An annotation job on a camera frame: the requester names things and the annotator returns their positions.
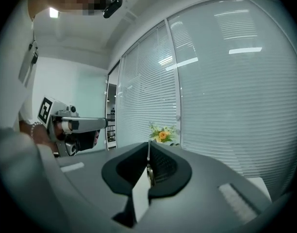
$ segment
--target white card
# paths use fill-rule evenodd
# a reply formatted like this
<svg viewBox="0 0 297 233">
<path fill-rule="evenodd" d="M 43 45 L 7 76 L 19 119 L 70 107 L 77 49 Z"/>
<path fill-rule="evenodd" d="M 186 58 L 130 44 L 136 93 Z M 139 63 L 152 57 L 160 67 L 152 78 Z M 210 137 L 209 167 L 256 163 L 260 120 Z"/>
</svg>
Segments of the white card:
<svg viewBox="0 0 297 233">
<path fill-rule="evenodd" d="M 144 169 L 137 184 L 132 189 L 132 200 L 137 222 L 141 220 L 145 212 L 149 208 L 149 193 L 150 183 L 148 179 L 147 169 Z"/>
</svg>

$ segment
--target flower bouquet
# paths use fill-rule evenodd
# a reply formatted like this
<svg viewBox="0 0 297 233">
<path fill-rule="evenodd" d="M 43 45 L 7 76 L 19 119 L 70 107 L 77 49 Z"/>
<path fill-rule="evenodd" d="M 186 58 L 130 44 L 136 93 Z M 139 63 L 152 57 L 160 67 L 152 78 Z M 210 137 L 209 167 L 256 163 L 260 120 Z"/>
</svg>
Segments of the flower bouquet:
<svg viewBox="0 0 297 233">
<path fill-rule="evenodd" d="M 175 139 L 176 130 L 174 126 L 171 126 L 170 128 L 163 127 L 160 129 L 154 123 L 150 122 L 149 128 L 152 130 L 152 134 L 149 135 L 150 138 L 157 142 L 172 142 L 172 140 Z"/>
</svg>

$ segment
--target window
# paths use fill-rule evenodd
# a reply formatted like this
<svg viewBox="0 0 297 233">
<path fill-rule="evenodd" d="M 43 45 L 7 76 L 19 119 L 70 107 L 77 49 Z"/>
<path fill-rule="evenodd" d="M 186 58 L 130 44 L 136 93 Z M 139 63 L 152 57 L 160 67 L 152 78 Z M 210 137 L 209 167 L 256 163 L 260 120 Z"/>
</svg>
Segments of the window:
<svg viewBox="0 0 297 233">
<path fill-rule="evenodd" d="M 144 36 L 122 58 L 118 79 L 117 147 L 150 139 L 156 126 L 176 126 L 176 87 L 173 56 L 166 26 Z"/>
<path fill-rule="evenodd" d="M 168 20 L 181 86 L 181 144 L 247 178 L 272 199 L 297 163 L 297 56 L 248 0 L 213 1 Z"/>
</svg>

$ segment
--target ceiling light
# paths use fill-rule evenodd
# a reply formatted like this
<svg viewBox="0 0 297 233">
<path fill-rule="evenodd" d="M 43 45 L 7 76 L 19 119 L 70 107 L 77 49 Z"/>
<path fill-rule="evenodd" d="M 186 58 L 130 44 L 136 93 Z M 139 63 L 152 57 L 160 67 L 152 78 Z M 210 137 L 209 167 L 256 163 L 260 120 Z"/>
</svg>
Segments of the ceiling light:
<svg viewBox="0 0 297 233">
<path fill-rule="evenodd" d="M 58 18 L 59 17 L 59 11 L 55 10 L 53 8 L 49 8 L 49 16 L 51 18 Z"/>
<path fill-rule="evenodd" d="M 260 52 L 262 48 L 245 48 L 245 49 L 231 49 L 229 54 L 243 53 L 243 52 Z"/>
</svg>

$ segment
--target orange flower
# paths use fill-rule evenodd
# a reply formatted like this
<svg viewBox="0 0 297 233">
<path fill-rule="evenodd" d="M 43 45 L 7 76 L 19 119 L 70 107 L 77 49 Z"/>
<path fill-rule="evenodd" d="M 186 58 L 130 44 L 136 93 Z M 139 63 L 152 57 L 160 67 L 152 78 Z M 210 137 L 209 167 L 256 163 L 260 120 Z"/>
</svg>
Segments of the orange flower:
<svg viewBox="0 0 297 233">
<path fill-rule="evenodd" d="M 167 133 L 165 132 L 165 131 L 161 131 L 160 133 L 159 133 L 159 138 L 160 139 L 165 139 L 167 137 Z"/>
</svg>

